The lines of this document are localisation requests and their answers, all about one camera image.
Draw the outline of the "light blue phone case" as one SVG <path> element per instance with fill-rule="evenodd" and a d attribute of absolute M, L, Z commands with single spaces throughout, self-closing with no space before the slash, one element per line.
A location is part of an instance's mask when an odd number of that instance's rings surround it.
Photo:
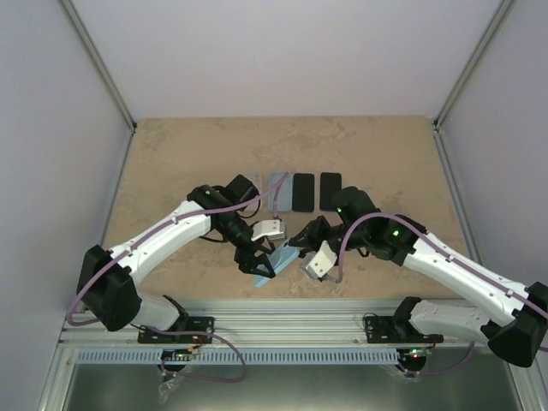
<path fill-rule="evenodd" d="M 286 171 L 272 172 L 269 177 L 269 188 L 272 188 L 277 184 L 286 173 Z M 279 188 L 278 194 L 276 194 L 275 190 L 269 193 L 267 199 L 267 208 L 269 211 L 274 211 L 274 204 L 277 205 L 276 210 L 278 212 L 292 211 L 293 175 L 289 172 L 287 174 L 288 176 L 283 180 L 283 184 Z"/>

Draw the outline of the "black smartphone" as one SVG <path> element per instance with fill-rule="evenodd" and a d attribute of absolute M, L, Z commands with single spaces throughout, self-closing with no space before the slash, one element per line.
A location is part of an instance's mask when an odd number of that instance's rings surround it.
<path fill-rule="evenodd" d="M 333 197 L 342 189 L 342 175 L 336 172 L 322 172 L 320 174 L 319 209 L 321 211 L 335 211 Z"/>
<path fill-rule="evenodd" d="M 314 189 L 314 174 L 294 174 L 292 193 L 292 210 L 294 212 L 312 213 L 314 211 Z"/>

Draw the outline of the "beige phone case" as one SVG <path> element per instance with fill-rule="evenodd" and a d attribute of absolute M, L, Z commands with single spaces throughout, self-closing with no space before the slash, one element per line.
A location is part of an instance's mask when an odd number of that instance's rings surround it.
<path fill-rule="evenodd" d="M 262 175 L 260 172 L 249 172 L 245 173 L 244 176 L 256 187 L 259 194 L 263 192 Z"/>

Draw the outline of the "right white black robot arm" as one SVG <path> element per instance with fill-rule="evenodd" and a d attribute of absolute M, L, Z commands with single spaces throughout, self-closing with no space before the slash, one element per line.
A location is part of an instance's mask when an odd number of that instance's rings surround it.
<path fill-rule="evenodd" d="M 402 300 L 385 329 L 400 342 L 418 336 L 457 337 L 485 344 L 511 365 L 530 367 L 547 332 L 547 287 L 510 280 L 458 253 L 413 219 L 377 208 L 367 193 L 348 187 L 333 197 L 337 226 L 317 217 L 289 239 L 305 260 L 303 270 L 319 281 L 342 269 L 347 252 L 417 271 L 453 290 L 468 307 Z"/>

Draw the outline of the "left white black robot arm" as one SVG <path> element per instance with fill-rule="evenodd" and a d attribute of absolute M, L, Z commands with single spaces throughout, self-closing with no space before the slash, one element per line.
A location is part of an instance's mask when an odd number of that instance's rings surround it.
<path fill-rule="evenodd" d="M 265 278 L 276 276 L 270 256 L 272 242 L 283 235 L 276 217 L 249 224 L 238 211 L 263 199 L 245 176 L 228 186 L 196 187 L 170 215 L 140 235 L 105 249 L 86 251 L 76 290 L 82 303 L 108 331 L 139 325 L 177 342 L 188 330 L 188 314 L 174 298 L 151 297 L 139 292 L 139 284 L 159 264 L 191 241 L 212 231 L 235 248 L 234 261 L 241 272 Z"/>

